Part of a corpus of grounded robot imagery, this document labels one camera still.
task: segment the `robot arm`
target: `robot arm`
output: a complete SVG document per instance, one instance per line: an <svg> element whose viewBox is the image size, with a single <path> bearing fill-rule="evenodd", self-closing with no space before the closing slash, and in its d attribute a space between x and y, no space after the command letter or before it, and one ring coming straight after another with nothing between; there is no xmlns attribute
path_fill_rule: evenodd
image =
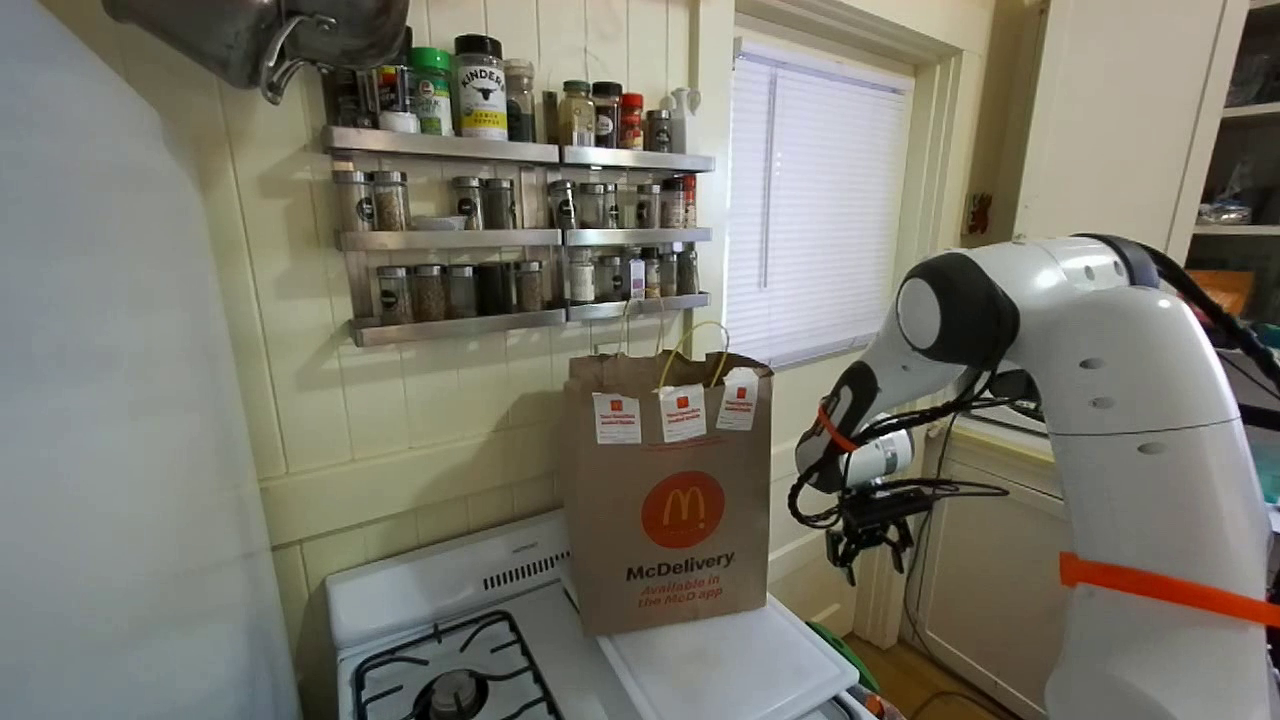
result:
<svg viewBox="0 0 1280 720"><path fill-rule="evenodd" d="M948 252L908 272L876 344L800 436L796 520L824 528L844 568L872 544L904 552L904 520L968 488L876 484L884 468L864 452L972 408L1000 364L1016 364L1040 392L1072 560L1264 600L1272 532L1236 396L1196 312L1164 284L1280 384L1272 356L1140 244L1064 236ZM804 492L836 504L804 512ZM1264 628L1072 588L1048 716L1280 716Z"/></svg>

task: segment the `mcdonald's bag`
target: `mcdonald's bag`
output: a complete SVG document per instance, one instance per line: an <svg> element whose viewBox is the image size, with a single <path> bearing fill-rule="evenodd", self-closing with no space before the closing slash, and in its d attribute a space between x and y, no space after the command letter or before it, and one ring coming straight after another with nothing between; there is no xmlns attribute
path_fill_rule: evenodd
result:
<svg viewBox="0 0 1280 720"><path fill-rule="evenodd" d="M568 548L588 632L760 608L768 596L772 368L568 360Z"/></svg>

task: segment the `window blind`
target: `window blind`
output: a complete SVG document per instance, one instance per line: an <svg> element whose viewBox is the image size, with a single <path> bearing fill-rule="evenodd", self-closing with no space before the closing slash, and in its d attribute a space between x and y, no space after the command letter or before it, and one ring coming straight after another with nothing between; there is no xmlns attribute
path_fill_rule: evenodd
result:
<svg viewBox="0 0 1280 720"><path fill-rule="evenodd" d="M884 324L904 88L756 52L736 60L724 324L740 352L816 356Z"/></svg>

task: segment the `white cabinet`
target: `white cabinet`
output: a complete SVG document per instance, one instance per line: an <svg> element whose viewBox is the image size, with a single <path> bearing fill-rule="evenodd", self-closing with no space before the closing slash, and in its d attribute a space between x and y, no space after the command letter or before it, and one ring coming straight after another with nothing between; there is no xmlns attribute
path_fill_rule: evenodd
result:
<svg viewBox="0 0 1280 720"><path fill-rule="evenodd" d="M1028 136L1008 124L1008 136L988 140L1024 148L996 152L996 188L976 188L996 196L996 216L1012 208L1012 236L1116 232L1172 244L1184 176L1212 132L1200 112L1216 104L1212 68L1236 4L1244 0L1048 4L1036 92L1024 92Z"/></svg>
<svg viewBox="0 0 1280 720"><path fill-rule="evenodd" d="M1252 0L1232 84L1216 108L1220 132L1188 268L1236 272L1248 320L1280 320L1280 0Z"/></svg>
<svg viewBox="0 0 1280 720"><path fill-rule="evenodd" d="M1044 716L1044 680L1056 664L1068 592L1056 556L1068 520L1048 440L1016 440L956 424L944 476L1000 484L1004 500L948 500L920 552L908 616L928 652L1020 716Z"/></svg>

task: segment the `spice rack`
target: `spice rack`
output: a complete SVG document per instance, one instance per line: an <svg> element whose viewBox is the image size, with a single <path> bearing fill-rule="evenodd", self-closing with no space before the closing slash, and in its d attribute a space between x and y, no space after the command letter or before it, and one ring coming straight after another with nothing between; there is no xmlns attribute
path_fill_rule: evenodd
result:
<svg viewBox="0 0 1280 720"><path fill-rule="evenodd" d="M544 168L544 172L712 172L712 156L680 152L628 152L628 148L572 148L572 144L500 144L500 140L460 140L460 136L408 136L376 128L328 128L324 140L332 160L344 164L396 164L396 160L436 160L436 164L492 164L492 168ZM336 248L348 260L352 288L352 340L372 344L412 344L440 336L484 336L508 328L556 328L556 324L612 324L632 316L664 316L704 308L704 292L684 296L644 296L644 300L592 300L572 304L568 296L568 252L572 248L692 248L708 244L708 228L500 228L500 232L336 232ZM520 256L548 252L564 280L560 296L568 304L540 312L500 312L500 316L460 316L460 320L376 320L380 268L408 264L448 264L452 256Z"/></svg>

